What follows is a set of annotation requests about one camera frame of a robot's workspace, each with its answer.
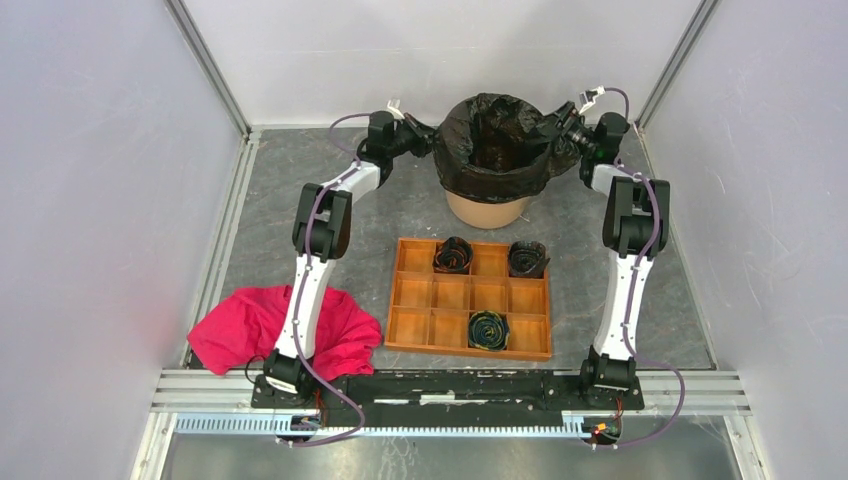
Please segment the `black trash bag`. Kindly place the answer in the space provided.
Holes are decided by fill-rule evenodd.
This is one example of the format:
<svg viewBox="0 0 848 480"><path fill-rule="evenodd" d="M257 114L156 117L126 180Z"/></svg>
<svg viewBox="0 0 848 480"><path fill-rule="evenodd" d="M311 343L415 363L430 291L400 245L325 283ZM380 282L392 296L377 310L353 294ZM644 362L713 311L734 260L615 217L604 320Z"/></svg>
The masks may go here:
<svg viewBox="0 0 848 480"><path fill-rule="evenodd" d="M441 186L462 198L502 204L541 193L581 160L577 144L531 103L480 93L446 115L432 141Z"/></svg>

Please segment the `orange trash bin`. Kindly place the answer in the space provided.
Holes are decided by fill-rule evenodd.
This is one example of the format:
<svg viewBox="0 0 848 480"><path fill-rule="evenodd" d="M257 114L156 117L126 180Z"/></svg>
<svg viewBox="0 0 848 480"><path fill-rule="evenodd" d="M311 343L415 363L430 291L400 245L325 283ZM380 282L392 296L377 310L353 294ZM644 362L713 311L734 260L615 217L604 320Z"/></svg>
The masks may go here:
<svg viewBox="0 0 848 480"><path fill-rule="evenodd" d="M452 192L445 192L452 213L465 224L482 230L505 227L517 220L526 210L530 197L506 203L490 204L476 202Z"/></svg>

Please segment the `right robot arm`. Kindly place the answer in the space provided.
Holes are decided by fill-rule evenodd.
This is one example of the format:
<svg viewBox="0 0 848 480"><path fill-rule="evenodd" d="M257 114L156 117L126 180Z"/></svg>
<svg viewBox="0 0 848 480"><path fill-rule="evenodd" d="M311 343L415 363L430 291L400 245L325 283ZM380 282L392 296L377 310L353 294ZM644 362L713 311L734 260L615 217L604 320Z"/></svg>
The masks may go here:
<svg viewBox="0 0 848 480"><path fill-rule="evenodd" d="M582 109L568 101L555 111L561 136L580 153L579 177L607 199L602 243L609 281L598 332L582 363L577 392L591 408L637 389L636 331L647 278L668 240L670 184L626 166L618 148L629 130L616 112L590 128Z"/></svg>

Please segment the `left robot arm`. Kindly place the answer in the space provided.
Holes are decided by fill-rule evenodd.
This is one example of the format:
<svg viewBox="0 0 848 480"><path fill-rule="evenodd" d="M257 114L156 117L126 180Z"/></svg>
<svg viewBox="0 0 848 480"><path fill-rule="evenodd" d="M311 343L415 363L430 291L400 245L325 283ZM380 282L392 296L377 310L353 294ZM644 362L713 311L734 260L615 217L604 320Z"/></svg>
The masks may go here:
<svg viewBox="0 0 848 480"><path fill-rule="evenodd" d="M290 407L306 405L318 379L310 361L329 279L350 244L355 203L379 189L393 171L394 160L410 153L424 157L432 150L436 129L396 107L363 113L366 136L354 147L340 149L350 163L332 179L302 187L293 222L297 253L292 295L261 379Z"/></svg>

